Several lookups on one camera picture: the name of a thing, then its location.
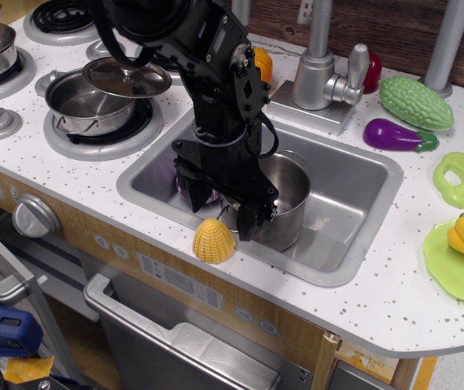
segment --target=white speckled countertop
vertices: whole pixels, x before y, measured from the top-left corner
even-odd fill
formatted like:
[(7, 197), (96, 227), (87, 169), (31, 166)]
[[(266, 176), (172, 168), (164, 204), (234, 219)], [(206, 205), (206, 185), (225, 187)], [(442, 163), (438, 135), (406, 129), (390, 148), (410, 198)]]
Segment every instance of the white speckled countertop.
[[(238, 251), (218, 266), (199, 262), (192, 254), (194, 231), (118, 194), (116, 180), (142, 151), (108, 162), (81, 162), (55, 153), (43, 135), (47, 105), (35, 93), (34, 85), (51, 70), (66, 72), (83, 67), (88, 62), (85, 50), (89, 44), (38, 45), (24, 35), (21, 20), (13, 27), (17, 31), (15, 44), (34, 57), (37, 75), (22, 91), (0, 101), (1, 107), (18, 112), (24, 121), (14, 136), (0, 140), (1, 172), (374, 352), (391, 358), (412, 358), (464, 349), (464, 301), (449, 295), (432, 278), (422, 249), (434, 225), (461, 213), (443, 201), (431, 178), (447, 153), (464, 152), (464, 89), (454, 88), (448, 99), (456, 123), (454, 130), (437, 133), (437, 150), (423, 154), (375, 150), (400, 164), (405, 172), (404, 182), (354, 279), (339, 288), (322, 288)], [(255, 45), (275, 52), (283, 50), (274, 45), (286, 50), (286, 54), (271, 54), (275, 64), (273, 90), (284, 79), (293, 79), (298, 57), (288, 51), (299, 53), (302, 48), (260, 37), (251, 39)], [(337, 67), (343, 70), (345, 60)], [(396, 74), (384, 69), (382, 78)], [(164, 115), (162, 134), (191, 107), (182, 87), (171, 87), (156, 100)], [(379, 117), (395, 120), (384, 111), (377, 93), (366, 95), (345, 131), (339, 137), (326, 137), (372, 150), (363, 142), (362, 131), (369, 120)]]

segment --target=stove knob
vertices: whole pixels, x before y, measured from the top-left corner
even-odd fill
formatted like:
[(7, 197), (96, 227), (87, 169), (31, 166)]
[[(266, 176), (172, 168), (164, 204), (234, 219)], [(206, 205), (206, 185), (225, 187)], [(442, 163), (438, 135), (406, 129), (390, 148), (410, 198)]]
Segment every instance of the stove knob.
[(24, 193), (19, 197), (12, 221), (20, 235), (30, 238), (43, 237), (61, 228), (54, 212), (41, 199), (30, 193)]

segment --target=purple eggplant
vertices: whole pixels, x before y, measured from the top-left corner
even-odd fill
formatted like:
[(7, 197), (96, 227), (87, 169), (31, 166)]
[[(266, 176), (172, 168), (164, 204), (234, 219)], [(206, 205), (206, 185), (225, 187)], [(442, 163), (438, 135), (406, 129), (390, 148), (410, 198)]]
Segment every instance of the purple eggplant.
[(363, 131), (363, 140), (373, 148), (424, 152), (440, 144), (434, 134), (414, 132), (386, 119), (373, 119)]

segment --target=wooden wall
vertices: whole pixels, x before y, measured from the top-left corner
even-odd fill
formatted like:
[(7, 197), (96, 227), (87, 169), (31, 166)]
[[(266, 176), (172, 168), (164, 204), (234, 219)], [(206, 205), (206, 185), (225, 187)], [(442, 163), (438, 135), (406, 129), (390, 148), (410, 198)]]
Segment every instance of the wooden wall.
[[(329, 47), (349, 56), (356, 43), (384, 67), (424, 76), (448, 0), (333, 0)], [(251, 0), (255, 34), (308, 46), (310, 27), (297, 24), (301, 0)], [(464, 35), (449, 78), (464, 86)]]
[(27, 15), (45, 0), (0, 0), (0, 23), (9, 24)]

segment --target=stainless steel sink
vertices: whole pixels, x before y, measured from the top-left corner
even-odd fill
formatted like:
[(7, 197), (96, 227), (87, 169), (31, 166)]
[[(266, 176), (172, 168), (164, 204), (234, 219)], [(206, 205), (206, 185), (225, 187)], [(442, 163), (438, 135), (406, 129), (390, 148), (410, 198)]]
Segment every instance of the stainless steel sink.
[[(129, 201), (195, 229), (203, 219), (216, 218), (222, 206), (214, 201), (193, 214), (176, 190), (171, 143), (191, 138), (192, 122), (189, 112), (119, 177), (117, 189)], [(403, 171), (385, 156), (273, 124), (280, 150), (300, 154), (311, 178), (301, 235), (282, 253), (255, 241), (239, 241), (238, 235), (237, 248), (312, 284), (345, 284), (356, 275), (384, 221)], [(272, 138), (264, 133), (268, 150)]]

